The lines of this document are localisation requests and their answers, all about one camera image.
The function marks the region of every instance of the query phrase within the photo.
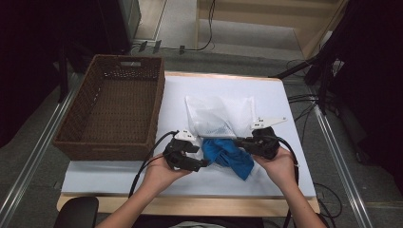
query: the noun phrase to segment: brown woven basket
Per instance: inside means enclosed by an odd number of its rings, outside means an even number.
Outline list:
[[[163,59],[97,55],[53,144],[73,161],[143,160],[155,143]]]

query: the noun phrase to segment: hand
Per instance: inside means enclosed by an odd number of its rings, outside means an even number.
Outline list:
[[[293,156],[290,151],[280,147],[272,160],[257,155],[253,155],[253,158],[266,170],[267,175],[281,191],[290,184],[296,184]]]
[[[145,188],[146,191],[153,194],[154,197],[177,179],[191,173],[191,171],[187,170],[171,169],[162,154],[151,158],[150,161],[152,162],[147,166],[140,188]]]

